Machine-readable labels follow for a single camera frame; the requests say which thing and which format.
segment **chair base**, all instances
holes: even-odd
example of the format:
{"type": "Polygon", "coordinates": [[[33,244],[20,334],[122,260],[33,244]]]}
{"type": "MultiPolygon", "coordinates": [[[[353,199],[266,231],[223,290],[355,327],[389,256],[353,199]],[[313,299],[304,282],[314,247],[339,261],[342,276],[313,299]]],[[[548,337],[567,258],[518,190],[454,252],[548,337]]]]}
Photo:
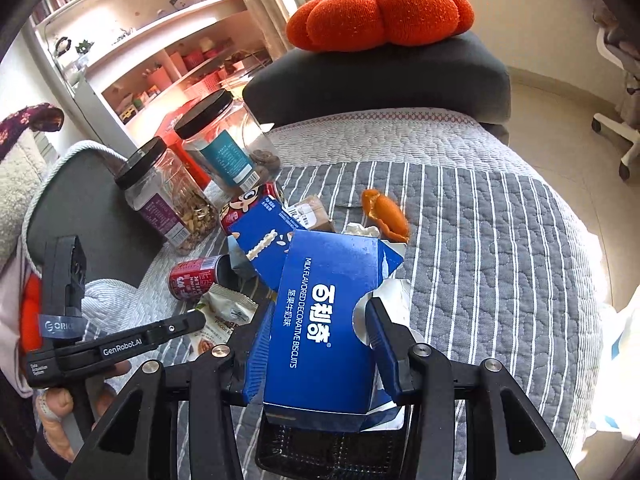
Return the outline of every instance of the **chair base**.
{"type": "Polygon", "coordinates": [[[603,124],[609,130],[616,132],[620,137],[624,137],[626,140],[633,143],[631,149],[629,149],[629,151],[620,159],[620,167],[618,169],[620,178],[626,181],[631,176],[629,165],[638,155],[640,155],[640,132],[626,123],[619,123],[602,114],[595,114],[593,116],[593,121],[591,122],[591,128],[593,131],[599,133],[603,124]]]}

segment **bed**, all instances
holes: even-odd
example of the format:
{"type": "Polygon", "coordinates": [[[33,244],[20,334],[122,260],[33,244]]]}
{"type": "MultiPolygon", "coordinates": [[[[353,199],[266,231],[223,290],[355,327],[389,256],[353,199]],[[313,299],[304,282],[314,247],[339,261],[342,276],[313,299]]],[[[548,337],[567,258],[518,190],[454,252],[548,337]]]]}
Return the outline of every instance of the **bed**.
{"type": "MultiPolygon", "coordinates": [[[[510,370],[567,454],[582,445],[602,346],[587,231],[536,171],[472,118],[439,108],[329,116],[273,130],[290,203],[320,196],[337,231],[364,222],[360,194],[375,187],[404,210],[411,237],[396,278],[412,285],[411,326],[449,358],[494,356],[510,370]]],[[[225,250],[215,231],[189,258],[225,250]]],[[[164,283],[177,261],[156,257],[121,319],[93,316],[88,336],[169,317],[184,308],[164,283]]],[[[258,282],[242,291],[257,298],[258,282]]],[[[184,361],[187,338],[139,356],[184,361]]],[[[122,385],[121,378],[116,386],[122,385]]],[[[465,474],[465,413],[456,407],[454,478],[465,474]]],[[[234,409],[247,479],[274,476],[254,453],[259,398],[234,409]]],[[[179,412],[178,472],[189,476],[188,406],[179,412]]]]}

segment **screw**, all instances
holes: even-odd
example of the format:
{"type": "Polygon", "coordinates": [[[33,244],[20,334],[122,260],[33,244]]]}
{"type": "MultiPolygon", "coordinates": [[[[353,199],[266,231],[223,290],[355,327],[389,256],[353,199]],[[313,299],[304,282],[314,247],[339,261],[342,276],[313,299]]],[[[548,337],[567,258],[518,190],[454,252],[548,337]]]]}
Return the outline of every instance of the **screw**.
{"type": "Polygon", "coordinates": [[[425,343],[418,343],[414,346],[414,354],[418,357],[429,357],[431,355],[431,347],[425,343]]]}
{"type": "Polygon", "coordinates": [[[155,374],[160,368],[158,361],[147,361],[142,365],[142,371],[145,374],[155,374]]]}
{"type": "Polygon", "coordinates": [[[231,352],[231,348],[229,348],[227,345],[214,346],[213,350],[211,351],[213,357],[226,357],[229,355],[229,352],[231,352]]]}
{"type": "Polygon", "coordinates": [[[498,359],[487,359],[484,362],[484,367],[490,372],[499,372],[502,370],[502,363],[498,359]]]}

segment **red soda can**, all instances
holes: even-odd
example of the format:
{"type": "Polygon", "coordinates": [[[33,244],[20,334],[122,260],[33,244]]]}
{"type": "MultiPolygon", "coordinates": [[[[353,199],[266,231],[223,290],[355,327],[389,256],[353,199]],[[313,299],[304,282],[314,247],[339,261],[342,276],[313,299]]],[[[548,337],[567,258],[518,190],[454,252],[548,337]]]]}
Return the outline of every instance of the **red soda can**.
{"type": "Polygon", "coordinates": [[[169,291],[177,300],[197,300],[213,283],[238,290],[238,276],[231,269],[228,254],[199,258],[177,264],[167,280],[169,291]]]}

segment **orange peel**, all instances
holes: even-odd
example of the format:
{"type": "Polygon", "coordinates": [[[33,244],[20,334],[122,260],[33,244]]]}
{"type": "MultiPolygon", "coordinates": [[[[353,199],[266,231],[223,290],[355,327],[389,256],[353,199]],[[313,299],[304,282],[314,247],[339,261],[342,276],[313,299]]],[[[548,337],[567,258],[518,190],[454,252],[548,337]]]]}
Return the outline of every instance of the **orange peel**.
{"type": "Polygon", "coordinates": [[[362,209],[371,218],[383,235],[394,242],[409,241],[409,222],[393,200],[377,189],[362,192],[362,209]]]}

